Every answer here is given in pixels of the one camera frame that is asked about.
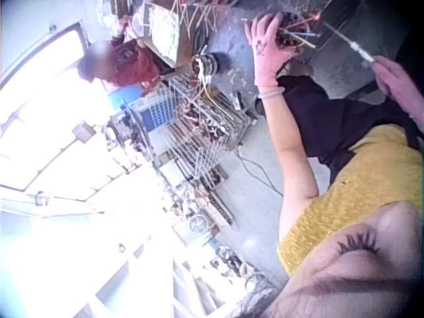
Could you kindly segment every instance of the yellow shirt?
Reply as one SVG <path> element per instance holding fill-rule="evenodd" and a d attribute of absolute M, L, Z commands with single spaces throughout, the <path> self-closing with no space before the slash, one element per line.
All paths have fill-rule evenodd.
<path fill-rule="evenodd" d="M 328 192 L 314 199 L 279 244 L 289 275 L 318 244 L 371 216 L 380 206 L 410 201 L 423 208 L 422 155 L 395 125 L 374 127 L 351 149 L 355 157 Z"/>

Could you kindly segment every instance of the bracelet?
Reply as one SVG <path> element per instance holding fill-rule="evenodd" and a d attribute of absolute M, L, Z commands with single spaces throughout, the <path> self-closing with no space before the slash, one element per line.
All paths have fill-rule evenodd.
<path fill-rule="evenodd" d="M 278 87 L 275 91 L 271 91 L 271 92 L 265 93 L 265 94 L 259 94 L 258 98 L 259 99 L 273 98 L 275 96 L 279 96 L 280 94 L 284 93 L 285 91 L 286 91 L 285 87 Z"/>

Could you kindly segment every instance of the white wall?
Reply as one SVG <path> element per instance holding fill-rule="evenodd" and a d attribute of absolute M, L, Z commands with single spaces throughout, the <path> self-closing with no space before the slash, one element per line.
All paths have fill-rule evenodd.
<path fill-rule="evenodd" d="M 109 38 L 107 28 L 97 21 L 97 0 L 2 0 L 1 71 L 2 73 L 37 40 L 82 21 L 90 42 Z"/>

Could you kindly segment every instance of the eyelash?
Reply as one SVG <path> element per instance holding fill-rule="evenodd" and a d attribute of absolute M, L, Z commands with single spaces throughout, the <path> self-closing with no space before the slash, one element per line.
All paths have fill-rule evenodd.
<path fill-rule="evenodd" d="M 379 248 L 376 248 L 376 237 L 371 238 L 369 232 L 367 233 L 357 233 L 356 238 L 352 235 L 347 235 L 347 245 L 341 242 L 339 244 L 339 254 L 345 255 L 346 253 L 352 252 L 354 250 L 367 250 L 373 254 L 377 254 Z"/>

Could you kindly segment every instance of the red shirt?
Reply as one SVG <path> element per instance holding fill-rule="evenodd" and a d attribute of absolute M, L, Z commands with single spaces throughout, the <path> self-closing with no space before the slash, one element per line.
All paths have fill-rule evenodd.
<path fill-rule="evenodd" d="M 155 80 L 159 69 L 153 62 L 153 53 L 148 48 L 137 46 L 136 40 L 124 43 L 124 36 L 112 38 L 111 44 L 118 54 L 118 72 L 107 79 L 114 86 L 128 86 Z"/>

